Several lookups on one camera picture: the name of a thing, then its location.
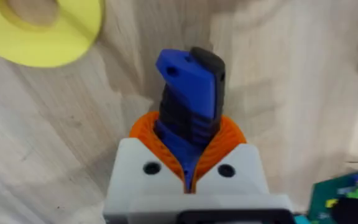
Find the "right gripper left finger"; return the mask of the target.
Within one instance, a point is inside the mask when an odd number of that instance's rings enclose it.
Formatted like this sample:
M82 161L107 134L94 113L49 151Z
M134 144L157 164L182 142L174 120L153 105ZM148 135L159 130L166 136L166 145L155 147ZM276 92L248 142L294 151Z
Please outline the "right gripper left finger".
M120 141L104 202L107 222L174 222L185 193L180 163L154 133L158 112L141 116Z

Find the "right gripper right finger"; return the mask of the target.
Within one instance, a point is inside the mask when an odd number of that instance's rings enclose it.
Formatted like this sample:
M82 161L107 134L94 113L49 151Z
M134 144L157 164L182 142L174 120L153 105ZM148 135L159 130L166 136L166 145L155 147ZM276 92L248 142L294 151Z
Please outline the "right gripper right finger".
M195 209L293 211L287 195L269 192L259 150L227 116L198 160L191 186Z

